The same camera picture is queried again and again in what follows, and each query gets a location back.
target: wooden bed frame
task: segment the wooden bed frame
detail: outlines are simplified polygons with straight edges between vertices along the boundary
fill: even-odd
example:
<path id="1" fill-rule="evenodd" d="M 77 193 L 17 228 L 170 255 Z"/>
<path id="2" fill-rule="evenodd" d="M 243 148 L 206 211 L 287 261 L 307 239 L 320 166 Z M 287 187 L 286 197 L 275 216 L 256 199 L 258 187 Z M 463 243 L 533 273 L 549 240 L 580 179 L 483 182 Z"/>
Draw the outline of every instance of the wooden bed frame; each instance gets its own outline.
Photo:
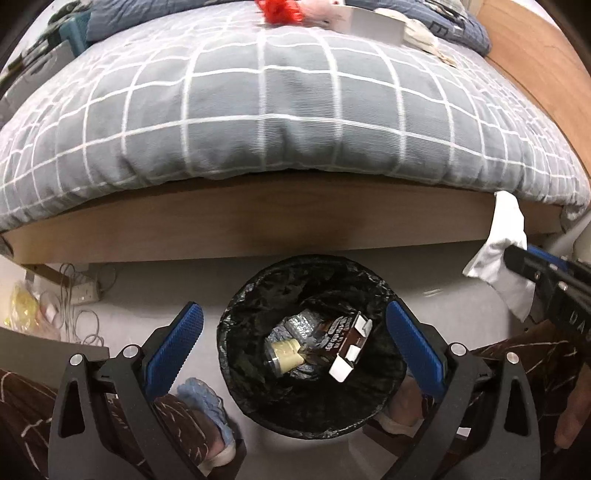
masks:
<path id="1" fill-rule="evenodd" d="M 591 171 L 591 78 L 566 37 L 511 0 L 485 0 L 488 61 L 556 122 Z M 379 176 L 284 172 L 122 192 L 3 234 L 14 261 L 124 262 L 298 254 L 485 239 L 494 198 Z M 560 207 L 521 202 L 528 234 Z"/>

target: black garbage bag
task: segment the black garbage bag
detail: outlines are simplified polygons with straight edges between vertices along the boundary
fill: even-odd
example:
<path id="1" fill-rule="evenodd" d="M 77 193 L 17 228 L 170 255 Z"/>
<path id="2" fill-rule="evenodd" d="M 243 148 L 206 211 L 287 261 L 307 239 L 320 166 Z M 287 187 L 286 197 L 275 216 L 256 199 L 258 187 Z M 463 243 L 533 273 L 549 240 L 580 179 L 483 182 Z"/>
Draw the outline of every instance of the black garbage bag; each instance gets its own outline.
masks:
<path id="1" fill-rule="evenodd" d="M 236 293 L 217 329 L 222 374 L 240 409 L 265 428 L 301 439 L 329 439 L 361 427 L 406 373 L 385 325 L 393 298 L 384 280 L 344 257 L 303 255 L 259 272 Z M 373 320 L 359 362 L 343 383 L 327 372 L 306 380 L 277 378 L 266 366 L 265 339 L 304 309 L 326 320 L 356 312 Z"/>

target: power strip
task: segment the power strip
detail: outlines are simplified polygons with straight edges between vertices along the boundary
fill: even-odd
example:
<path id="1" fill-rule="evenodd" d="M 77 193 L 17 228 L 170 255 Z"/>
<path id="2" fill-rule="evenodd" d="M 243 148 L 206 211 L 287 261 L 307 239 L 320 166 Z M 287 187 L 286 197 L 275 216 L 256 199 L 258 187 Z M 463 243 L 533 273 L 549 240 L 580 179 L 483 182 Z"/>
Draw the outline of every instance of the power strip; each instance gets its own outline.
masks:
<path id="1" fill-rule="evenodd" d="M 97 282 L 88 281 L 72 287 L 70 303 L 73 306 L 88 305 L 100 301 L 100 293 Z"/>

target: white box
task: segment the white box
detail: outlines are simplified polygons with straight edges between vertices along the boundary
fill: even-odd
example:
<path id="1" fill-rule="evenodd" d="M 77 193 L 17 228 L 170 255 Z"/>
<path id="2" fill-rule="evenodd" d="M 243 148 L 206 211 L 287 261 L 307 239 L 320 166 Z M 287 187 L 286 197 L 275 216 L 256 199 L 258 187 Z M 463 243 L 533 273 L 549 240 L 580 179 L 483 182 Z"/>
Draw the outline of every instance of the white box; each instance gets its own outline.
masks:
<path id="1" fill-rule="evenodd" d="M 331 30 L 397 47 L 402 45 L 406 23 L 365 8 L 349 5 L 334 5 L 333 8 L 339 13 L 339 18 L 331 22 Z"/>

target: screw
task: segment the screw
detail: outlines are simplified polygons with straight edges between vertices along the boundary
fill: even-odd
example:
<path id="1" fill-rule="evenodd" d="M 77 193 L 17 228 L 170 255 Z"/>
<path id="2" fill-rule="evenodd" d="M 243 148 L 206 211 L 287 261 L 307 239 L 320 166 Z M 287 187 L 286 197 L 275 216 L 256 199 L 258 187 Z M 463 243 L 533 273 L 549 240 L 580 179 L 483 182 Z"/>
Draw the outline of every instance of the screw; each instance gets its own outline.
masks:
<path id="1" fill-rule="evenodd" d="M 128 345 L 123 349 L 123 356 L 125 358 L 133 358 L 139 353 L 137 345 Z"/>
<path id="2" fill-rule="evenodd" d="M 509 360 L 509 362 L 514 365 L 519 363 L 519 357 L 517 356 L 516 353 L 513 353 L 513 352 L 509 352 L 507 354 L 507 360 Z"/>
<path id="3" fill-rule="evenodd" d="M 464 356 L 466 355 L 466 352 L 468 350 L 466 350 L 466 347 L 463 346 L 461 343 L 453 343 L 452 346 L 450 347 L 450 350 L 452 351 L 452 353 L 454 355 L 457 356 Z"/>
<path id="4" fill-rule="evenodd" d="M 82 360 L 84 360 L 84 357 L 82 357 L 81 354 L 77 353 L 73 355 L 72 358 L 70 358 L 70 365 L 73 365 L 74 367 L 76 365 L 80 365 L 82 363 Z"/>

